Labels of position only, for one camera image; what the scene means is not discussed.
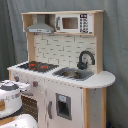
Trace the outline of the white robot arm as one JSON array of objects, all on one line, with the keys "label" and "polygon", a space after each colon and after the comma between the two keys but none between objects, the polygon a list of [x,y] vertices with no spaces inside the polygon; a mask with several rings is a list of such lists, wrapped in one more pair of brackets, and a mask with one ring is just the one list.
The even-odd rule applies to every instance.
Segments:
[{"label": "white robot arm", "polygon": [[21,93],[28,91],[28,83],[4,80],[0,82],[0,101],[5,102],[5,109],[0,111],[0,119],[15,116],[0,128],[39,128],[37,121],[30,114],[22,114]]}]

